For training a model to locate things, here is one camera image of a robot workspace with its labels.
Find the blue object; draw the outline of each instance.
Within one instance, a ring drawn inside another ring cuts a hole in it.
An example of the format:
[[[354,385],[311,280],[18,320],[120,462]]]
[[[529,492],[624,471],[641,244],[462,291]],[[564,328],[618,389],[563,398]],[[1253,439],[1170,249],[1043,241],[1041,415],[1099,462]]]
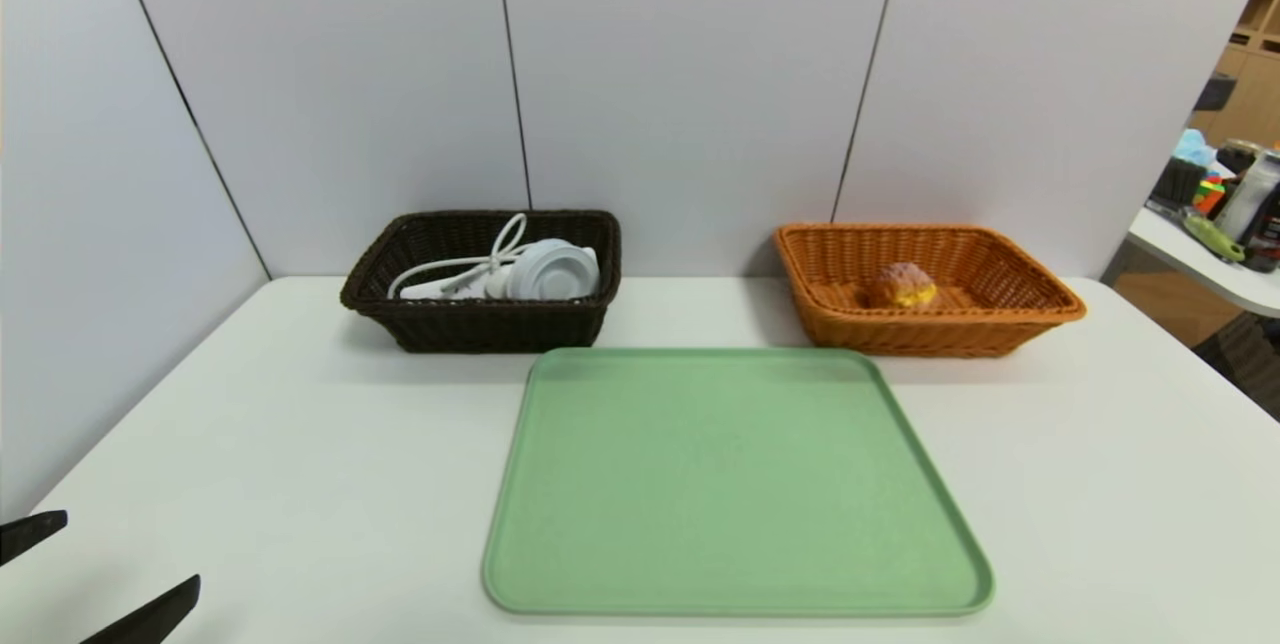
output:
[[[1202,165],[1204,169],[1213,164],[1216,155],[1217,150],[1204,143],[1204,134],[1199,129],[1184,129],[1178,146],[1174,147],[1175,157]]]

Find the green object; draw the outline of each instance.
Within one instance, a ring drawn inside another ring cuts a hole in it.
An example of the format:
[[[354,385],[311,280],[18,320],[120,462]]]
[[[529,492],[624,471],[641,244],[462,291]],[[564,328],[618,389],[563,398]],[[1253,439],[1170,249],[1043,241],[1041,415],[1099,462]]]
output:
[[[545,353],[484,583],[520,613],[948,616],[992,594],[876,366],[844,350]]]
[[[1233,242],[1230,237],[1222,234],[1211,220],[1204,219],[1193,207],[1187,207],[1183,213],[1183,228],[1190,232],[1190,236],[1198,239],[1199,243],[1213,252],[1215,255],[1234,262],[1244,261],[1244,248]]]

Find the white headphones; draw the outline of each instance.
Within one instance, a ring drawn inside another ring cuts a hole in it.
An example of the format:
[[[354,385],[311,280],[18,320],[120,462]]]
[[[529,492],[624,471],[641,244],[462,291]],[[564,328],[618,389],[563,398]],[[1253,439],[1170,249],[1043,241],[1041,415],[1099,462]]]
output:
[[[526,220],[524,214],[512,216],[499,230],[486,257],[433,261],[403,271],[387,288],[387,297],[397,298],[397,288],[415,274],[462,264],[476,266],[457,277],[406,287],[399,291],[398,298],[558,301],[594,294],[600,287],[595,250],[576,247],[566,239],[540,239],[517,247],[525,236]],[[516,236],[503,246],[512,228],[516,228]]]

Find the cluttered table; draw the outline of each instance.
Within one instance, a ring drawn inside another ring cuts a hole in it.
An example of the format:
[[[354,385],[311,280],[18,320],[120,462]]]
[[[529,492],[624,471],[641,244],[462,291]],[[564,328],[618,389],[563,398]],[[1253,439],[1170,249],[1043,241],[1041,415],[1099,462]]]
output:
[[[1128,238],[1235,306],[1261,316],[1280,316],[1280,271],[1260,274],[1228,264],[1147,207],[1129,225]]]

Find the panel seam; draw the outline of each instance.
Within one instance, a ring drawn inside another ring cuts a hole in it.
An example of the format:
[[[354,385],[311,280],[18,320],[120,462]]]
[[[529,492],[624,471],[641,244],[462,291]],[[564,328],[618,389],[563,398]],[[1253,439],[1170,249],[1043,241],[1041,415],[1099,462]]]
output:
[[[529,207],[534,207],[534,187],[529,179],[529,149],[525,146],[525,117],[520,108],[520,79],[516,76],[516,46],[511,38],[511,14],[507,9],[507,0],[502,0],[502,23],[507,28],[507,59],[511,61],[511,91],[516,97],[516,128],[520,132],[520,157],[525,165],[525,198]]]
[[[840,210],[840,197],[845,193],[845,179],[849,175],[849,160],[854,156],[854,141],[858,138],[858,125],[863,122],[863,105],[867,102],[867,90],[872,85],[872,73],[876,69],[876,52],[879,51],[881,35],[884,32],[884,18],[888,15],[888,0],[881,5],[879,20],[876,23],[876,38],[872,42],[872,55],[867,60],[867,76],[863,78],[863,91],[858,96],[858,108],[854,111],[854,129],[849,134],[849,149],[845,149],[845,166],[840,170],[840,183],[836,186],[836,201],[831,205],[829,223],[836,221],[836,211]]]
[[[160,33],[156,32],[155,20],[151,20],[151,12],[147,12],[146,1],[138,0],[138,6],[142,8],[142,17],[147,20],[147,28],[151,29],[151,38],[155,38],[156,49],[160,50],[160,59],[164,60],[165,69],[169,70],[169,78],[173,79],[174,88],[178,90],[178,97],[182,100],[182,106],[187,110],[187,117],[191,119],[191,124],[196,128],[196,134],[200,137],[200,146],[205,149],[205,156],[209,157],[209,164],[214,166],[214,174],[218,175],[218,182],[223,187],[223,193],[227,195],[227,201],[232,205],[232,211],[236,213],[236,219],[239,221],[241,229],[244,230],[244,238],[248,239],[248,246],[253,250],[253,256],[257,257],[257,264],[262,268],[266,280],[271,280],[271,270],[266,266],[266,260],[262,259],[262,252],[257,248],[257,242],[253,239],[253,234],[248,230],[248,225],[244,224],[244,215],[241,214],[239,205],[236,202],[236,197],[232,196],[232,189],[227,184],[227,178],[223,175],[223,170],[218,166],[218,160],[214,157],[212,150],[209,147],[209,141],[205,138],[205,132],[200,128],[200,122],[196,120],[196,111],[192,111],[191,102],[187,100],[187,92],[183,91],[182,83],[178,82],[178,74],[173,70],[173,61],[169,61],[169,52],[165,51],[164,44],[160,42]]]

